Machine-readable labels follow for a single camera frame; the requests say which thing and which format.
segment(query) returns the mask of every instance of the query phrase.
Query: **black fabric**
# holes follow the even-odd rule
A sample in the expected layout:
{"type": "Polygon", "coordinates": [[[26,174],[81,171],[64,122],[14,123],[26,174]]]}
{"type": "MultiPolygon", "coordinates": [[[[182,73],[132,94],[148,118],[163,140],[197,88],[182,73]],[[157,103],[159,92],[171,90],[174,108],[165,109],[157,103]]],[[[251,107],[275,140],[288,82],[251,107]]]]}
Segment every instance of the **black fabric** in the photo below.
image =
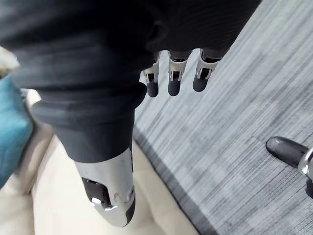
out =
{"type": "Polygon", "coordinates": [[[21,67],[17,86],[36,89],[36,116],[79,162],[129,147],[140,72],[153,52],[210,48],[222,57],[260,0],[0,0],[0,45],[21,67]]]}

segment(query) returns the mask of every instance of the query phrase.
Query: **prosthetic arm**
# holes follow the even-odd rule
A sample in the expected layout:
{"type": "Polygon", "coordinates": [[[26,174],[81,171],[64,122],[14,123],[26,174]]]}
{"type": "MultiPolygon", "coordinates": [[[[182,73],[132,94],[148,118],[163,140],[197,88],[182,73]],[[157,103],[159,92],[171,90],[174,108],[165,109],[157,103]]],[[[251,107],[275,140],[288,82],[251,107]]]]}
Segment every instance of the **prosthetic arm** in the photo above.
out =
{"type": "Polygon", "coordinates": [[[0,0],[0,45],[36,89],[33,113],[49,123],[82,177],[87,198],[112,225],[135,211],[134,110],[158,93],[159,52],[169,51],[169,94],[179,93],[189,54],[202,48],[193,88],[204,90],[260,0],[0,0]]]}

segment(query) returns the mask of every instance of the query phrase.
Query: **teal fabric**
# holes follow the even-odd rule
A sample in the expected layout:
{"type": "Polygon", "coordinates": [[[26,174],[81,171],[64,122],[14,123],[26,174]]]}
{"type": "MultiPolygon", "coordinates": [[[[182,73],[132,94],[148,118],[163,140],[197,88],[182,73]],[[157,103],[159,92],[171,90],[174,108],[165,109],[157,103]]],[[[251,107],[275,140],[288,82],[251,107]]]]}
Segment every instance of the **teal fabric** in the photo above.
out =
{"type": "Polygon", "coordinates": [[[20,90],[7,76],[0,80],[0,188],[17,169],[32,131],[20,90]]]}

